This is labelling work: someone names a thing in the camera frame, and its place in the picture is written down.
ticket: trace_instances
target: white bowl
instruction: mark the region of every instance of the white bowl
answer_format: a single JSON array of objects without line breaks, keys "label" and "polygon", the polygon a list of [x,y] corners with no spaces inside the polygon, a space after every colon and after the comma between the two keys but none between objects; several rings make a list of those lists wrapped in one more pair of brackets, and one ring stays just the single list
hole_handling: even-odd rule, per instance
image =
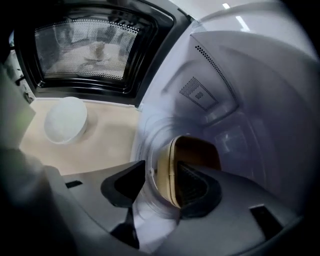
[{"label": "white bowl", "polygon": [[44,132],[55,144],[69,144],[81,137],[87,128],[88,111],[76,97],[65,97],[46,114]]}]

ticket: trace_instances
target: mesh screen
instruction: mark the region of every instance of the mesh screen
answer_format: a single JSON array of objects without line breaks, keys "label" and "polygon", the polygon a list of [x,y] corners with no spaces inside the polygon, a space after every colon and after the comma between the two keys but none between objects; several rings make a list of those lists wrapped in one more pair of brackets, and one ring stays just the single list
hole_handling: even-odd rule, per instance
[{"label": "mesh screen", "polygon": [[137,34],[133,27],[92,19],[40,27],[35,45],[42,73],[122,80]]},{"label": "mesh screen", "polygon": [[184,162],[177,164],[178,203],[181,207],[192,204],[205,196],[208,185],[196,176]]}]

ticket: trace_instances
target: perforated vent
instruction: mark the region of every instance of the perforated vent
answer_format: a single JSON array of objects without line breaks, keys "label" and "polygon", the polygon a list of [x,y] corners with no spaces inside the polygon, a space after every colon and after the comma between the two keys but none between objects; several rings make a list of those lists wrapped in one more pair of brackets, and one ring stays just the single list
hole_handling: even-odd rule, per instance
[{"label": "perforated vent", "polygon": [[221,79],[223,80],[223,82],[225,83],[226,87],[228,88],[228,90],[230,91],[232,97],[234,100],[237,100],[237,97],[234,93],[234,90],[232,89],[232,87],[230,86],[229,82],[227,81],[226,77],[224,76],[224,74],[222,73],[222,71],[220,70],[220,68],[216,65],[216,63],[212,60],[212,58],[210,58],[210,56],[199,46],[195,46],[195,48],[203,55],[203,57],[206,58],[206,60],[213,66],[213,68],[215,69],[215,71],[217,71],[217,73],[219,74],[219,76],[221,77]]},{"label": "perforated vent", "polygon": [[130,26],[107,20],[77,19],[35,30],[44,77],[85,75],[122,80],[138,34]]},{"label": "perforated vent", "polygon": [[204,111],[207,111],[218,104],[216,98],[194,76],[182,87],[180,94],[187,97]]}]

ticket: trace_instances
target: beige countertop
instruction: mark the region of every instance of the beige countertop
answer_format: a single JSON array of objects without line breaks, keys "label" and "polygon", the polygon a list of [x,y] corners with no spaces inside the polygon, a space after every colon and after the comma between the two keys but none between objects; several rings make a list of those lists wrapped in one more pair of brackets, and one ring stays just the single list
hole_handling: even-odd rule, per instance
[{"label": "beige countertop", "polygon": [[31,103],[35,116],[24,134],[20,149],[44,165],[56,167],[61,175],[91,172],[130,161],[139,112],[133,106],[85,102],[88,125],[81,139],[67,145],[53,144],[46,138],[44,121],[57,103],[37,99]]}]

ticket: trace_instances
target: black slot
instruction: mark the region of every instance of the black slot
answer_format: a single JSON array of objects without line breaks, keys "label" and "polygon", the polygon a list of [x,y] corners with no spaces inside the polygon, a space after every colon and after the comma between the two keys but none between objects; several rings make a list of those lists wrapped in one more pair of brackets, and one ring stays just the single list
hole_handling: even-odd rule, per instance
[{"label": "black slot", "polygon": [[261,228],[265,239],[271,239],[283,229],[281,224],[264,205],[250,208],[250,211]]},{"label": "black slot", "polygon": [[71,189],[71,188],[77,187],[81,184],[83,184],[81,181],[74,180],[74,181],[67,182],[65,185],[68,189]]},{"label": "black slot", "polygon": [[134,225],[134,216],[132,208],[128,209],[128,214],[124,223],[119,224],[112,232],[111,235],[120,240],[121,242],[139,249],[139,240]]}]

